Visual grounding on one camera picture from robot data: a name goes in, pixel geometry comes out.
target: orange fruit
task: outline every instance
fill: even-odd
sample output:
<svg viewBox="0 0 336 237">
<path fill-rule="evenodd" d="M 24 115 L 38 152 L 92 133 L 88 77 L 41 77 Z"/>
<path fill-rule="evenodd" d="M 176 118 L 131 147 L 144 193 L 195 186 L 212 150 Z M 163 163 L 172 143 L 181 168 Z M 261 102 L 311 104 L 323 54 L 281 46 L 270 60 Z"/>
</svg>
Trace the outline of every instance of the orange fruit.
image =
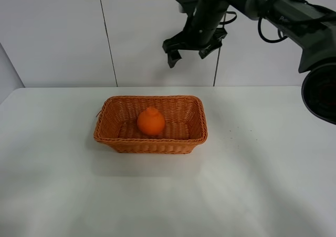
<svg viewBox="0 0 336 237">
<path fill-rule="evenodd" d="M 160 111 L 154 107 L 148 107 L 139 115 L 137 125 L 143 134 L 157 136 L 163 131 L 165 121 Z"/>
</svg>

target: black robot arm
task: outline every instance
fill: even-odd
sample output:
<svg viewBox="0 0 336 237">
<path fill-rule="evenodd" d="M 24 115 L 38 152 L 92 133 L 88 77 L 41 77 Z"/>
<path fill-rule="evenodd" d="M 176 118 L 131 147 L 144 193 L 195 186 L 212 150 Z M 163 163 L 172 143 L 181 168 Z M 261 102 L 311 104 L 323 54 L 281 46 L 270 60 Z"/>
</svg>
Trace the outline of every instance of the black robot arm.
<svg viewBox="0 0 336 237">
<path fill-rule="evenodd" d="M 227 32 L 218 28 L 229 5 L 251 20 L 258 20 L 261 38 L 277 43 L 290 38 L 302 50 L 299 72 L 310 71 L 302 86 L 307 108 L 336 124 L 336 13 L 306 0 L 177 0 L 188 18 L 182 32 L 163 43 L 169 66 L 181 59 L 179 50 L 198 50 L 204 59 L 222 46 Z M 263 36 L 261 21 L 279 30 L 279 39 Z"/>
</svg>

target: table surface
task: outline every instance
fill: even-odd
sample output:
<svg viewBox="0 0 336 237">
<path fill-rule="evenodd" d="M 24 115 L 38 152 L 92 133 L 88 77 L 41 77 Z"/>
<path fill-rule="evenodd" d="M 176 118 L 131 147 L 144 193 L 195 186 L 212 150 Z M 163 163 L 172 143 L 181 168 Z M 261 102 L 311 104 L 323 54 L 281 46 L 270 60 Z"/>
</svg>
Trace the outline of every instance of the table surface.
<svg viewBox="0 0 336 237">
<path fill-rule="evenodd" d="M 93 140 L 108 97 L 178 94 L 204 104 L 191 154 Z M 298 87 L 19 89 L 0 105 L 0 236 L 336 236 L 335 136 Z"/>
</svg>

